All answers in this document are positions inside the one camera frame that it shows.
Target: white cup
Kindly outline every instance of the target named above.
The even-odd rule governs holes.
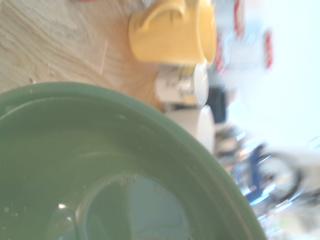
[[[165,115],[183,127],[213,154],[215,126],[213,113],[208,105],[201,109],[180,109],[166,112]]]
[[[155,92],[166,104],[204,106],[209,94],[206,65],[163,67],[156,77]]]

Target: yellow mug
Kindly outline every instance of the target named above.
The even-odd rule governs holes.
[[[157,0],[131,16],[129,42],[141,62],[207,64],[216,55],[217,32],[211,0]]]

